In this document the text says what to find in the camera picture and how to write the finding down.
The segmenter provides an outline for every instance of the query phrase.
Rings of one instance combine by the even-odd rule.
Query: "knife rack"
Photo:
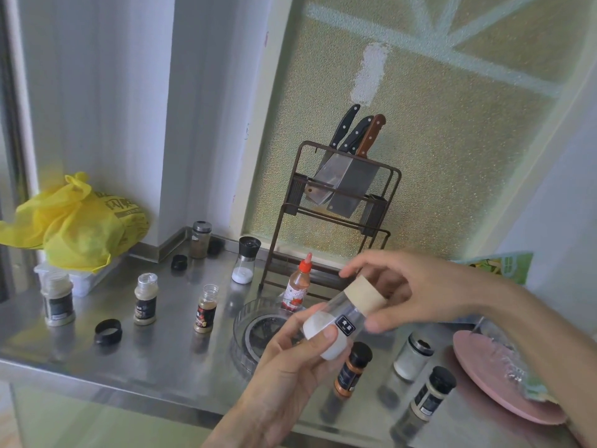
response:
[[[316,182],[315,180],[313,180],[311,177],[309,177],[307,175],[298,173],[297,167],[299,165],[300,158],[304,152],[304,149],[307,146],[310,148],[314,147],[316,151],[322,150],[323,152],[332,152],[333,154],[344,155],[344,156],[350,157],[353,160],[361,160],[361,161],[367,162],[369,164],[378,166],[379,169],[387,170],[389,172],[389,175],[388,175],[386,183],[383,187],[382,194],[375,195],[374,197],[372,197],[370,195],[358,196],[355,194],[343,192],[341,190],[333,189],[329,186],[325,186],[324,184]],[[280,206],[280,213],[278,215],[276,229],[273,232],[272,244],[269,247],[269,252],[267,254],[265,267],[263,268],[263,275],[261,276],[261,282],[259,283],[259,290],[261,291],[265,284],[270,284],[270,285],[281,287],[281,288],[286,287],[286,285],[281,285],[279,283],[276,283],[276,282],[273,282],[273,281],[270,281],[267,279],[267,273],[271,270],[273,260],[279,260],[281,262],[286,263],[286,265],[294,264],[296,266],[298,266],[298,264],[301,261],[301,259],[299,259],[299,258],[275,251],[276,243],[278,241],[278,235],[280,234],[280,228],[282,226],[282,220],[284,219],[285,215],[296,216],[299,214],[301,216],[318,218],[319,220],[322,220],[324,222],[344,226],[347,229],[358,230],[360,233],[363,234],[361,246],[359,247],[359,251],[358,251],[359,253],[362,252],[363,248],[365,247],[365,244],[367,243],[367,239],[370,239],[368,248],[371,248],[377,238],[377,235],[379,233],[383,233],[384,239],[382,240],[381,249],[384,249],[388,238],[391,236],[391,233],[386,229],[382,229],[381,226],[382,226],[383,220],[386,216],[387,209],[389,208],[389,206],[392,203],[392,200],[394,198],[394,195],[396,194],[396,190],[398,188],[401,178],[402,178],[402,173],[400,172],[399,169],[395,168],[394,166],[385,165],[380,162],[376,162],[376,161],[366,159],[363,157],[359,157],[359,156],[353,156],[353,155],[350,155],[350,154],[347,154],[344,152],[338,152],[337,150],[335,150],[331,147],[324,146],[323,144],[319,144],[317,142],[302,142],[298,147],[296,157],[294,159],[294,165],[293,165],[293,169],[290,173],[290,179],[288,180],[288,187],[286,190],[286,197],[284,199],[284,203]],[[367,203],[365,212],[372,214],[372,217],[370,217],[369,220],[374,220],[374,223],[372,225],[368,225],[366,223],[366,220],[364,220],[363,218],[361,219],[361,221],[359,223],[356,223],[356,222],[353,222],[352,220],[335,217],[335,216],[332,216],[329,214],[323,214],[321,212],[316,212],[307,207],[301,206],[300,203],[303,198],[304,188],[307,184],[309,184],[310,186],[313,186],[313,187],[329,190],[333,194],[345,195],[345,196],[349,196],[354,199],[359,199],[361,201],[365,201]],[[317,263],[313,263],[312,269],[314,269],[318,272],[322,272],[324,274],[333,275],[337,278],[338,269],[334,269],[334,268],[331,268],[328,266],[323,266],[323,265],[317,264]],[[289,267],[284,268],[284,271],[285,271],[284,275],[287,275],[287,276],[290,276],[291,273],[293,272],[293,271],[290,271]],[[344,287],[346,287],[346,285],[348,284],[346,282],[346,280],[341,280],[341,279],[337,279],[336,282],[333,284],[330,280],[322,281],[313,275],[311,277],[311,283],[318,284],[320,286],[331,287],[333,289],[338,289],[338,290],[344,289]],[[308,295],[317,297],[319,299],[329,300],[328,297],[324,297],[324,296],[313,294],[313,293],[308,293]]]

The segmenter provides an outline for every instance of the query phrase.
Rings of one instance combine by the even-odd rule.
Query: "forearm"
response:
[[[255,415],[237,403],[224,415],[202,448],[261,448],[265,446],[263,431],[253,420]]]
[[[515,343],[578,429],[597,446],[597,343],[524,288],[496,290],[484,309]]]

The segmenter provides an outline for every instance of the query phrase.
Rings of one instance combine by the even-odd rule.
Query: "pink tray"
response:
[[[506,351],[504,346],[485,335],[468,330],[454,333],[456,358],[473,382],[491,399],[529,421],[542,425],[563,424],[566,415],[559,406],[525,399],[517,385],[506,377],[506,364],[502,361]]]

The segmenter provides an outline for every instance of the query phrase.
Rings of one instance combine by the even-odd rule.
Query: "textured glass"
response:
[[[403,173],[383,225],[387,248],[458,258],[570,77],[592,3],[296,1],[245,230],[272,236],[298,145],[328,144],[361,103],[356,120],[387,118],[369,158]],[[321,157],[310,153],[302,170],[314,172]],[[358,249],[356,231],[284,220],[282,242],[343,257]]]

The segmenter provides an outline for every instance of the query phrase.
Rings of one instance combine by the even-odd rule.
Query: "knife handle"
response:
[[[354,104],[352,107],[348,109],[348,111],[344,115],[344,118],[342,118],[338,125],[338,128],[336,129],[336,133],[334,134],[334,137],[330,142],[330,147],[338,149],[338,144],[342,141],[342,138],[344,138],[348,133],[348,129],[350,128],[350,125],[354,121],[354,117],[356,116],[356,113],[359,112],[360,108],[360,104]]]
[[[361,142],[359,149],[356,150],[356,155],[359,157],[367,158],[367,153],[369,152],[371,146],[373,146],[373,142],[377,139],[377,135],[379,135],[380,130],[386,124],[386,117],[383,114],[376,114],[373,116],[373,120],[365,136],[363,137],[363,141]]]
[[[356,125],[354,130],[347,136],[347,138],[342,142],[342,145],[338,148],[340,152],[347,152],[350,154],[355,154],[360,142],[357,142],[356,145],[354,144],[356,140],[362,138],[363,132],[366,132],[369,128],[369,124],[373,120],[373,116],[369,115],[364,117],[362,120],[359,121],[359,124]]]

